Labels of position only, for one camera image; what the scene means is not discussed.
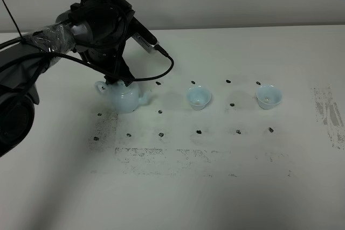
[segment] teapot handle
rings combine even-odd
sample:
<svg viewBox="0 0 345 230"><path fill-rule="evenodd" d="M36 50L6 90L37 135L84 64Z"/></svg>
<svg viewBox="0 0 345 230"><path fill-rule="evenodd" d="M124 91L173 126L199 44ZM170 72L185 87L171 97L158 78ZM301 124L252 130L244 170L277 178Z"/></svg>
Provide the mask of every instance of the teapot handle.
<svg viewBox="0 0 345 230"><path fill-rule="evenodd" d="M107 93L108 87L109 86L102 81L98 81L95 83L96 91L100 95L105 95Z"/></svg>

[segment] dirty smudge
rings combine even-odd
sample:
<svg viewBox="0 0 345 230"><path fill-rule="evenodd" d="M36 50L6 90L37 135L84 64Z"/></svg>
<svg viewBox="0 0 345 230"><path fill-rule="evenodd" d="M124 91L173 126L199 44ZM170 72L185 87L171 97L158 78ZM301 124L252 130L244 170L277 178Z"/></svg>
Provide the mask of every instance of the dirty smudge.
<svg viewBox="0 0 345 230"><path fill-rule="evenodd" d="M330 86L313 88L316 120L327 130L333 148L345 148L345 128Z"/></svg>
<svg viewBox="0 0 345 230"><path fill-rule="evenodd" d="M229 151L200 149L115 148L114 170L134 175L200 175L213 177L214 163L228 161ZM224 176L232 173L224 170Z"/></svg>
<svg viewBox="0 0 345 230"><path fill-rule="evenodd" d="M91 128L89 129L87 151L90 153L113 152L115 148L116 128L118 115L112 110L105 110L102 116L99 113L90 114Z"/></svg>
<svg viewBox="0 0 345 230"><path fill-rule="evenodd" d="M288 154L279 154L279 153L273 153L273 152L270 152L270 153L265 153L265 156L268 157L268 161L272 162L273 159L284 159L285 157L289 157Z"/></svg>

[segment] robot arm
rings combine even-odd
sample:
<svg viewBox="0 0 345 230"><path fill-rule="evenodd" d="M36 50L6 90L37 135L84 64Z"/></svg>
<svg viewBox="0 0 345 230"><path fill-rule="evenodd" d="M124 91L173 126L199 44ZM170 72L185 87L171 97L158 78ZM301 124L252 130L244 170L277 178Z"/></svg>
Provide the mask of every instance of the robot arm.
<svg viewBox="0 0 345 230"><path fill-rule="evenodd" d="M172 58L134 13L125 0L81 0L59 15L56 24L0 44L0 50L7 47L0 52L0 156L30 131L33 104L39 103L35 81L61 57L103 73L109 84L121 79L128 86L170 72ZM148 52L168 57L170 68L153 78L134 78L122 57L130 37ZM69 51L78 52L81 60L66 55Z"/></svg>

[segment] plastic wrap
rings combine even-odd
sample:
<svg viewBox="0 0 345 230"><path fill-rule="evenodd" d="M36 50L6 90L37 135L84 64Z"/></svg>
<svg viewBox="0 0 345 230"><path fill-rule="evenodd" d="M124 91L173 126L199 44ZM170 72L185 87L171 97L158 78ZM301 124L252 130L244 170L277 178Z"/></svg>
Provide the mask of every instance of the plastic wrap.
<svg viewBox="0 0 345 230"><path fill-rule="evenodd" d="M75 47L75 40L66 24L54 24L40 31L24 35L25 40L45 52L58 52L66 54ZM61 58L55 57L50 61L50 67Z"/></svg>

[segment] black wire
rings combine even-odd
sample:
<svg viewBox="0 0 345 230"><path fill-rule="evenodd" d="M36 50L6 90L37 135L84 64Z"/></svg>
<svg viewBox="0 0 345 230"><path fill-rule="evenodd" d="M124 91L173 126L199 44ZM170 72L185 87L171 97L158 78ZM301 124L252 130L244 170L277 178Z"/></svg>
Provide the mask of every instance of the black wire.
<svg viewBox="0 0 345 230"><path fill-rule="evenodd" d="M19 30L19 27L18 27L18 25L17 25L15 19L13 18L12 14L11 14L11 12L10 12L10 10L9 10L9 8L7 7L7 5L6 5L6 3L5 3L5 0L2 0L2 3L4 3L4 6L5 6L6 10L7 10L7 13L9 13L9 15L10 15L10 17L11 17L11 19L12 19L12 22L15 24L15 27L17 28L17 31L18 31L20 37L23 39L23 36L22 36L22 34L21 34L20 30Z"/></svg>
<svg viewBox="0 0 345 230"><path fill-rule="evenodd" d="M66 54L62 54L62 53L55 53L55 52L39 52L39 53L33 53L33 54L28 54L28 55L25 55L25 56L22 56L16 60L13 60L7 64L5 64L4 66L0 67L0 73L3 72L4 70L8 69L9 67L15 65L15 64L18 64L20 62L23 62L23 61L26 61L26 60L29 60L29 59L34 59L34 58L39 58L39 57L43 57L43 58L54 58L54 57L61 57L61 58L65 58L65 59L68 59L68 60L71 60L71 61L74 61L74 62L77 62L79 64L82 64L86 67L89 67L89 68L92 68L93 70L96 70L110 78L113 78L113 79L118 79L118 80L122 80L122 81L131 81L131 82L140 82L140 81L150 81L150 80L156 80L158 78L161 78L163 76L165 76L166 74L168 74L173 66L174 66L174 60L172 59L172 57L170 57L169 55L167 56L167 58L171 61L171 65L170 67L168 68L168 70L166 70L164 73L160 74L160 75L157 75L157 76L152 76L152 77L149 77L149 78L124 78L122 76L118 76L118 75L114 75L102 68L99 68L97 66L94 66L92 64L89 64L89 63L86 63L80 59L77 59L75 57L72 57L72 56L69 56L69 55L66 55Z"/></svg>
<svg viewBox="0 0 345 230"><path fill-rule="evenodd" d="M1 43L0 44L0 50L2 50L3 48L6 48L8 46L11 46L13 44L20 43L21 41L22 41L21 39L16 38L16 39L12 39L12 40L6 41L4 43Z"/></svg>

